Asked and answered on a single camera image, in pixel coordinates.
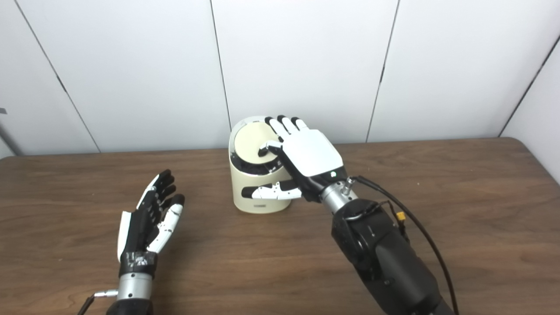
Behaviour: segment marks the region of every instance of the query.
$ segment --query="white robotic hand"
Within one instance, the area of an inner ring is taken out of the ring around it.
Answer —
[[[172,185],[175,178],[170,170],[158,174],[144,190],[136,210],[124,211],[121,215],[117,256],[119,261],[123,253],[153,252],[159,253],[179,221],[185,197],[176,194]]]
[[[308,201],[320,202],[321,192],[347,178],[342,158],[325,135],[309,129],[299,118],[280,115],[267,117],[265,122],[278,135],[278,141],[261,145],[259,156],[268,151],[278,155],[292,180],[260,187],[245,187],[241,194],[253,199],[293,199],[304,196]]]

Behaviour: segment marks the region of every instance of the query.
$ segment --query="wood grain surface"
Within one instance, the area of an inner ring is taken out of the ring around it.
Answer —
[[[337,148],[349,174],[380,183],[425,224],[462,315],[560,313],[560,188],[519,141]],[[269,215],[234,207],[226,150],[0,161],[0,313],[76,314],[93,291],[117,287],[120,212],[166,168],[186,207],[160,255],[157,314],[381,314],[321,205],[297,200]],[[429,245],[408,230],[449,301]],[[88,315],[112,302],[96,300]]]

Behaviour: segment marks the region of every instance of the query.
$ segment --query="silver cylindrical connector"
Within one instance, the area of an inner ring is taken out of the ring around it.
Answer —
[[[321,203],[332,213],[340,210],[351,200],[358,199],[358,196],[352,191],[351,185],[350,188],[344,191],[346,193],[344,194],[344,186],[343,182],[336,182],[325,188],[321,193]]]
[[[117,300],[150,299],[152,294],[152,276],[131,272],[120,277]]]
[[[110,289],[105,291],[97,291],[94,293],[94,298],[113,298],[119,294],[119,290]]]
[[[342,189],[340,190],[340,193],[347,196],[350,194],[350,191],[352,191],[352,186],[354,186],[354,183],[356,181],[350,177],[348,177],[346,179],[346,181],[344,182],[344,185],[342,186]]]

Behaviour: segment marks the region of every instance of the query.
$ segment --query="robotic arm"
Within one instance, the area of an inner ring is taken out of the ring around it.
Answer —
[[[342,158],[330,141],[320,131],[309,129],[301,119],[281,115],[278,119],[268,117],[265,122],[280,142],[264,143],[259,155],[270,152],[279,156],[292,180],[245,187],[244,197],[303,196],[307,201],[322,203],[333,214],[332,237],[388,315],[459,314],[455,303],[455,313],[445,303],[435,277],[409,245],[404,214],[395,212],[390,202],[360,199],[352,191],[356,180],[374,189],[379,186],[363,177],[348,177]],[[387,193],[387,196],[406,209],[392,195]],[[397,224],[383,209],[385,203],[389,204]],[[412,214],[409,216],[417,223]]]

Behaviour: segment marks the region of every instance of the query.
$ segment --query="white wall panel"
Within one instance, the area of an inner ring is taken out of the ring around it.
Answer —
[[[13,152],[10,147],[4,142],[4,139],[0,138],[0,160],[6,156],[13,156]]]
[[[101,151],[225,147],[208,0],[20,0]]]
[[[502,137],[523,142],[560,183],[560,45],[548,58]]]
[[[401,1],[369,141],[495,137],[560,34],[560,1]]]
[[[213,0],[231,123],[298,116],[365,141],[396,0]]]
[[[97,152],[14,1],[0,1],[0,128],[21,154]]]

